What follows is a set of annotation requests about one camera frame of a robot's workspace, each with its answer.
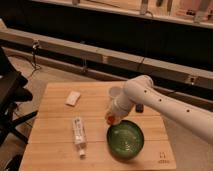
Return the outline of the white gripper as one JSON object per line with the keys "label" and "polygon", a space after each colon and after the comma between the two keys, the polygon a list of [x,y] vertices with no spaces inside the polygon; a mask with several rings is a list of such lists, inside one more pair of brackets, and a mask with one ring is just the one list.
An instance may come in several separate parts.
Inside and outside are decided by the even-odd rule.
{"label": "white gripper", "polygon": [[115,122],[112,125],[117,125],[126,116],[126,112],[123,111],[123,110],[117,109],[117,108],[110,107],[107,110],[106,115],[105,115],[106,123],[107,123],[107,117],[109,117],[109,116],[114,116],[115,117]]}

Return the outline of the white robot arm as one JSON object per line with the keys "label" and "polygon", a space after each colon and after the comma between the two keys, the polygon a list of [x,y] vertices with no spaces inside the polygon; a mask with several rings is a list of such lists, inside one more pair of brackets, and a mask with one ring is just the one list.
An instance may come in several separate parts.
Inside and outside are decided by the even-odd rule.
{"label": "white robot arm", "polygon": [[129,79],[111,102],[105,115],[109,125],[116,125],[136,104],[148,106],[213,145],[213,113],[176,100],[156,91],[147,75]]}

